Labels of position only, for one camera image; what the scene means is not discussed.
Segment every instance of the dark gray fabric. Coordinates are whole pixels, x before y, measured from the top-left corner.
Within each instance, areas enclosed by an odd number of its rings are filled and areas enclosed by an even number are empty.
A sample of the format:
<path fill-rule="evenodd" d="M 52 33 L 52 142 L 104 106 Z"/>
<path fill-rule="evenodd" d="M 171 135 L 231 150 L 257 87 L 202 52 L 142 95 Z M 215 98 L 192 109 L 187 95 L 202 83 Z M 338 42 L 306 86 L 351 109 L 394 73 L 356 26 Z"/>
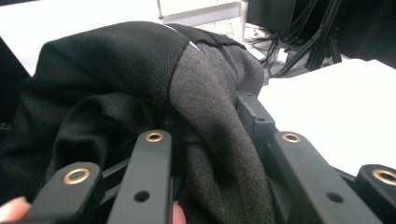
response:
<path fill-rule="evenodd" d="M 219 223 L 274 223 L 266 176 L 235 110 L 236 91 L 257 94 L 262 68 L 237 46 L 187 46 L 171 83 L 172 106 L 203 138 L 186 142 L 188 221 L 205 223 L 201 206 Z"/>

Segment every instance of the fingertip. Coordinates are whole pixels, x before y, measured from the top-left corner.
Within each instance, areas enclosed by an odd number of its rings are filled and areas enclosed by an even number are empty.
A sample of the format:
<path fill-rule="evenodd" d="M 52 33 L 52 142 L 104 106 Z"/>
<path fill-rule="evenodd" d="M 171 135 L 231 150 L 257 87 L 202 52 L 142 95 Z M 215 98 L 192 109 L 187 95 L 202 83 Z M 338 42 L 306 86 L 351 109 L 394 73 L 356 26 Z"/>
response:
<path fill-rule="evenodd" d="M 24 217 L 30 207 L 24 197 L 13 199 L 0 207 L 0 222 L 18 221 Z"/>
<path fill-rule="evenodd" d="M 183 209 L 177 203 L 173 204 L 173 224 L 186 224 L 186 216 Z"/>

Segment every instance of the metal grommet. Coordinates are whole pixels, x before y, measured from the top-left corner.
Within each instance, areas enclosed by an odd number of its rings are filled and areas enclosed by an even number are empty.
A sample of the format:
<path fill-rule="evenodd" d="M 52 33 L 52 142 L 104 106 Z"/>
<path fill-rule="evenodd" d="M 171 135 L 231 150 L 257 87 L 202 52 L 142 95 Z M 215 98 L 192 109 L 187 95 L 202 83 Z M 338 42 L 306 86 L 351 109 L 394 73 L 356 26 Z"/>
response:
<path fill-rule="evenodd" d="M 294 133 L 285 133 L 285 134 L 283 134 L 282 137 L 283 137 L 283 139 L 285 139 L 286 141 L 291 142 L 291 143 L 299 143 L 301 141 L 300 137 Z"/>
<path fill-rule="evenodd" d="M 393 172 L 375 169 L 373 170 L 373 175 L 375 176 L 375 178 L 386 184 L 396 186 L 396 174 L 394 174 Z"/>
<path fill-rule="evenodd" d="M 72 175 L 82 172 L 82 176 L 79 176 L 77 178 L 73 178 Z M 77 168 L 75 170 L 70 171 L 69 173 L 67 173 L 67 175 L 64 176 L 64 183 L 66 185 L 75 185 L 75 184 L 79 184 L 82 181 L 86 180 L 88 178 L 88 176 L 90 176 L 90 170 L 87 168 Z"/>
<path fill-rule="evenodd" d="M 146 135 L 146 140 L 148 142 L 159 142 L 163 140 L 163 134 L 161 133 L 149 133 Z"/>

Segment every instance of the black cloth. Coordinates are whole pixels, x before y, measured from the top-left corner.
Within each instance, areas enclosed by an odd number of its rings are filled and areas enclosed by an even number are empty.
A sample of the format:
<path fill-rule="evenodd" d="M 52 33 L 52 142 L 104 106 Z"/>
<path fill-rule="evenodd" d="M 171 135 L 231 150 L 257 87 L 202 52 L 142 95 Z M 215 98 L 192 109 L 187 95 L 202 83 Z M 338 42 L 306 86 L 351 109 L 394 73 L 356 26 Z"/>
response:
<path fill-rule="evenodd" d="M 33 200 L 46 176 L 75 161 L 106 168 L 140 133 L 178 115 L 188 223 L 274 223 L 265 172 L 234 107 L 236 91 L 258 94 L 260 64 L 228 38 L 173 28 L 125 22 L 43 47 L 0 150 L 0 203 Z"/>

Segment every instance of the white table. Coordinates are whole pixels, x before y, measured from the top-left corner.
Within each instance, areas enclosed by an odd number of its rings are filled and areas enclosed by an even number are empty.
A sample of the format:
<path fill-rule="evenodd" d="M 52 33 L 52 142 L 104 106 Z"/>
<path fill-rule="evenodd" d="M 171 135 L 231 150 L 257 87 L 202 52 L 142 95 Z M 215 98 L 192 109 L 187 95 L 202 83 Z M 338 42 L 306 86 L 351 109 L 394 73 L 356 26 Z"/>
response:
<path fill-rule="evenodd" d="M 330 165 L 351 175 L 364 164 L 396 169 L 396 70 L 353 59 L 270 79 L 259 100 L 280 131 L 305 136 Z"/>

